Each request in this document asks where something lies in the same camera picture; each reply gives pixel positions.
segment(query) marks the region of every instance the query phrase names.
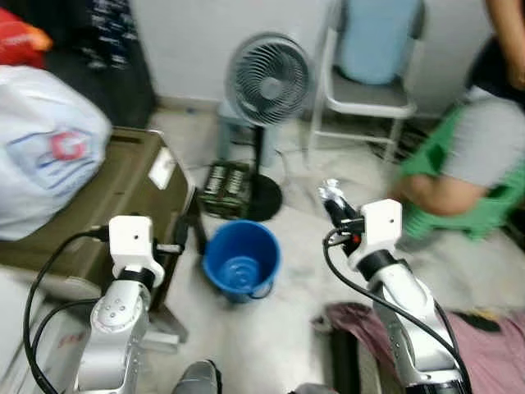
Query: fan grille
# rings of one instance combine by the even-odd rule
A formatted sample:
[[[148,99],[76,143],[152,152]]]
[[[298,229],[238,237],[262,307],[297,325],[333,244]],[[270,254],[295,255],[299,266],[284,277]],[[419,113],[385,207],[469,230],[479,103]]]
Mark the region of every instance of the fan grille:
[[[254,125],[280,123],[295,115],[310,90],[304,51],[278,34],[262,34],[242,44],[226,82],[234,109]]]

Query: white label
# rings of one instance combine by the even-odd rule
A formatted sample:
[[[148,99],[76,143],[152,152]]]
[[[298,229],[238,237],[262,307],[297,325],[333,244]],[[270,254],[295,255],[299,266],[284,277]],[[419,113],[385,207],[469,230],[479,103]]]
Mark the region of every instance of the white label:
[[[175,159],[171,156],[168,148],[161,148],[160,152],[155,159],[155,163],[149,170],[149,179],[158,187],[160,190],[167,188],[167,184],[170,182],[171,174],[175,170]]]

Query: red bag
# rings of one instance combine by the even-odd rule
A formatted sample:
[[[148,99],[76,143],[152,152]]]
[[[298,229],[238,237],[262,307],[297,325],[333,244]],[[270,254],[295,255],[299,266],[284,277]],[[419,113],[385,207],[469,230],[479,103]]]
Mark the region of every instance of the red bag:
[[[42,30],[0,8],[0,64],[43,68],[43,53],[34,48],[35,31],[45,36]]]

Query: light blue chair cushion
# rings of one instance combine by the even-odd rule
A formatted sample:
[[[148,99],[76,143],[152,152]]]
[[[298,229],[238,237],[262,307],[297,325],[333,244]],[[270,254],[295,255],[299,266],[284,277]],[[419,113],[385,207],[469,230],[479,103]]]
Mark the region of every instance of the light blue chair cushion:
[[[420,0],[345,1],[337,66],[363,84],[390,83],[404,64]]]

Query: fan base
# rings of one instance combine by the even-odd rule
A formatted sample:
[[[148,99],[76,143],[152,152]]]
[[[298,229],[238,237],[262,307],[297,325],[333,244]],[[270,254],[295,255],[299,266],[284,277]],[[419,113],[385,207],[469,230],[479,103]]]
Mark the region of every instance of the fan base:
[[[255,222],[264,222],[273,218],[282,205],[281,188],[264,175],[254,175],[257,182],[257,195],[252,195],[246,218]]]

